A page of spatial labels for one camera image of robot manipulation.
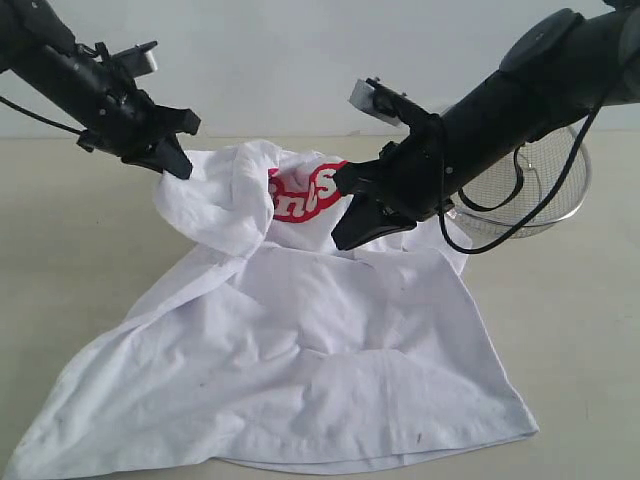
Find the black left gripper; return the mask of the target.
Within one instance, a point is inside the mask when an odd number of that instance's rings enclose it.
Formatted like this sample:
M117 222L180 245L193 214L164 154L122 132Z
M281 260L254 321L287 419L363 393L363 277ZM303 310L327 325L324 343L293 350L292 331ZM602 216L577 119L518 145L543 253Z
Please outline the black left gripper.
M198 132L201 120L190 109L155 104L142 90L115 96L106 90L74 88L74 118L84 127L77 145L110 153L128 165L189 179L193 166L177 135Z

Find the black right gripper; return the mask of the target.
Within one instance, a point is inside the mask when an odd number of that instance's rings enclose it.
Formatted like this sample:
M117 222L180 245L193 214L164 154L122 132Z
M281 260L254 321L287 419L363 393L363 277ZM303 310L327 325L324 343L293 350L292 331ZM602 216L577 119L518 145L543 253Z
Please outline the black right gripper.
M339 250L413 230L460 189L460 120L430 117L377 159L345 164L334 181L352 197L331 233Z

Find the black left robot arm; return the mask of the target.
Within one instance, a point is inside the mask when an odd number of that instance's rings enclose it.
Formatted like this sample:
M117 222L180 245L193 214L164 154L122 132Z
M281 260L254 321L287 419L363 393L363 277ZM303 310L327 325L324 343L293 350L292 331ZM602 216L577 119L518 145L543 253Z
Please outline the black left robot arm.
M156 42L112 53L79 43L46 1L1 4L1 69L11 71L76 120L77 144L123 163L185 180L192 164L177 136L194 135L190 109L156 104L137 78L156 71Z

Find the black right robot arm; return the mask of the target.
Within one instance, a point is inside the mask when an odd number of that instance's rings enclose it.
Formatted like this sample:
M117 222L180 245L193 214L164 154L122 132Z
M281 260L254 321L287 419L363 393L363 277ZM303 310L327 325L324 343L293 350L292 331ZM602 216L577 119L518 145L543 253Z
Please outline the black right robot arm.
M499 67L442 114L369 78L351 103L408 136L379 156L335 174L351 203L332 232L348 251L407 231L446 212L451 199L497 161L526 143L575 122L589 123L605 106L639 100L639 5L614 1L587 18L564 8L525 33Z

